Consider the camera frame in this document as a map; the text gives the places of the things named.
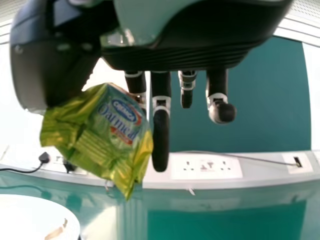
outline white power socket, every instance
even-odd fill
[[[218,180],[243,177],[238,158],[213,154],[180,153],[171,161],[174,180]]]
[[[287,164],[297,164],[287,166],[289,174],[312,173],[314,171],[307,155],[303,152],[286,152],[282,154],[282,157]]]

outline white plate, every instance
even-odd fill
[[[1,240],[78,240],[79,235],[77,217],[64,206],[37,197],[0,194]]]

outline yellow-green plastic bag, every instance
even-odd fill
[[[46,111],[40,142],[72,164],[112,180],[128,200],[153,151],[150,125],[139,104],[113,84],[89,88]]]

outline green wall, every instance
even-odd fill
[[[311,148],[311,116],[301,42],[273,37],[229,71],[229,102],[236,120],[216,125],[208,117],[206,74],[198,74],[193,105],[182,109],[172,73],[170,150],[276,152]]]

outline table surface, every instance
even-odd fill
[[[85,240],[318,240],[320,182],[234,190],[118,190],[0,173],[0,194],[71,210]]]

